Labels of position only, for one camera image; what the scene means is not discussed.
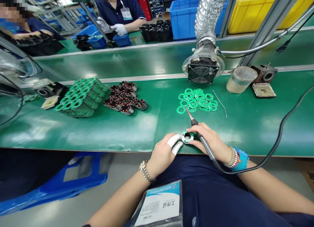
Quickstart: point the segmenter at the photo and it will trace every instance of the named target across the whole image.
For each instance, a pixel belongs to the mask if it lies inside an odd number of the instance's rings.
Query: id badge
[[[121,14],[122,14],[123,19],[124,19],[125,21],[133,20],[129,8],[122,8],[122,9],[121,9]]]
[[[131,227],[183,225],[182,181],[147,190],[133,216]]]

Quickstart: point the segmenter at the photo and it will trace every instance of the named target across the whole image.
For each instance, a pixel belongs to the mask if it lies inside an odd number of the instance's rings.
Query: watch strap
[[[237,154],[239,155],[238,158],[238,163],[235,167],[231,168],[232,171],[239,171],[239,170],[244,170],[247,168],[248,166],[248,160],[250,159],[248,157],[248,155],[243,152],[242,150],[234,147],[234,149],[236,150]]]
[[[147,161],[145,160],[145,164],[142,167],[140,167],[139,170],[142,172],[144,178],[146,179],[148,183],[153,183],[155,180],[147,172],[146,164],[147,164]]]

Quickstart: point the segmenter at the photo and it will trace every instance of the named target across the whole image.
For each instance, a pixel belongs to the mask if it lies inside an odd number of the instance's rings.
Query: yellow plastic bin
[[[228,31],[231,34],[256,32],[275,0],[236,0]],[[278,29],[286,29],[306,11],[314,0],[298,0]]]

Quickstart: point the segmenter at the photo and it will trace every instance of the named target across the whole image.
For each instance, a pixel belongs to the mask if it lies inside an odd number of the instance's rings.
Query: wristwatch
[[[146,170],[146,164],[147,164],[147,160],[142,161],[140,164],[139,170],[142,172],[143,176],[145,177],[148,183],[153,183],[155,182],[155,180],[152,179],[152,177],[148,174]]]

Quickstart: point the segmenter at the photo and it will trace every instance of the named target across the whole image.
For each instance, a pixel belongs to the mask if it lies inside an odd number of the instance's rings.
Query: blue stool
[[[86,189],[103,184],[107,180],[108,173],[99,174],[101,152],[79,152],[75,155],[78,161],[73,164],[67,164],[58,174],[53,176],[47,183],[39,188],[24,194],[15,199],[0,203],[0,216],[25,210],[46,202],[63,200],[75,197]],[[86,156],[92,156],[92,172],[90,176],[63,181],[65,172],[68,168],[77,167]]]

